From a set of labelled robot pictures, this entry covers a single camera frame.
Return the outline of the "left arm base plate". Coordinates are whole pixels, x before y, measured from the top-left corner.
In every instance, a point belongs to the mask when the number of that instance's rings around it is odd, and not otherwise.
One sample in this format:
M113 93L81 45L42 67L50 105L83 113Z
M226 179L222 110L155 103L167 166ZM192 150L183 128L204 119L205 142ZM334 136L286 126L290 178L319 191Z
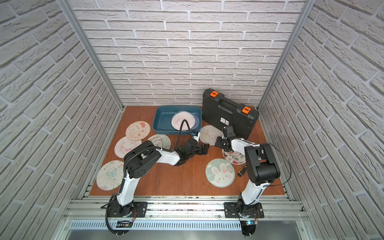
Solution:
M117 200L109 204L107 217L109 218L144 218L148 207L148 202L135 202L121 206Z

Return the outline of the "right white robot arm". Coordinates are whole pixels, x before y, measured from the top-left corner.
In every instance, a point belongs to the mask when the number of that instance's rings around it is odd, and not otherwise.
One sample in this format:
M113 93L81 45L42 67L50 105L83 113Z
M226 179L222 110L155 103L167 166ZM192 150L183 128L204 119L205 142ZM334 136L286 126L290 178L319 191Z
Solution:
M226 126L215 146L227 152L239 152L246 157L249 181L238 200L238 209L249 209L258 204L265 189L281 174L271 144L249 142L237 137L232 126Z

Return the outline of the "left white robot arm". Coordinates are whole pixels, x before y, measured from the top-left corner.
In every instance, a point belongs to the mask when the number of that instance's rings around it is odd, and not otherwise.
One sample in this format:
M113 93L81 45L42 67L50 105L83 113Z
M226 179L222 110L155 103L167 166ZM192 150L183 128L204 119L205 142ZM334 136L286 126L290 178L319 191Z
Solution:
M140 178L145 176L156 163L181 166L195 155L206 155L209 147L208 144L200 145L192 138L175 150L157 147L151 141L146 141L134 148L124 157L124 176L116 197L119 205L126 207L132 204Z

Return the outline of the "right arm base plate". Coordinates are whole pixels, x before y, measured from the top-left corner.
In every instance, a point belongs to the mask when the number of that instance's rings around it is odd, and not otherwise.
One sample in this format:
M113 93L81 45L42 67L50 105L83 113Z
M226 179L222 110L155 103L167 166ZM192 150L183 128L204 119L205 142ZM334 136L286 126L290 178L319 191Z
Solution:
M224 202L224 213L226 218L256 218L265 217L261 203L245 205L243 202Z

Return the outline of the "blue pink bunny coaster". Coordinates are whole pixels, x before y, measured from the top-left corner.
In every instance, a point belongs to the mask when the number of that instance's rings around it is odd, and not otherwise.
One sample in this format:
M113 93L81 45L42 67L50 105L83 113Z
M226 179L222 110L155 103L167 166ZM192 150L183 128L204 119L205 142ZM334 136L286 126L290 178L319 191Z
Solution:
M200 123L201 123L200 117L197 114L193 114L193 116L195 118L195 123L194 123L194 126L192 127L192 130L199 130L201 128L200 127Z

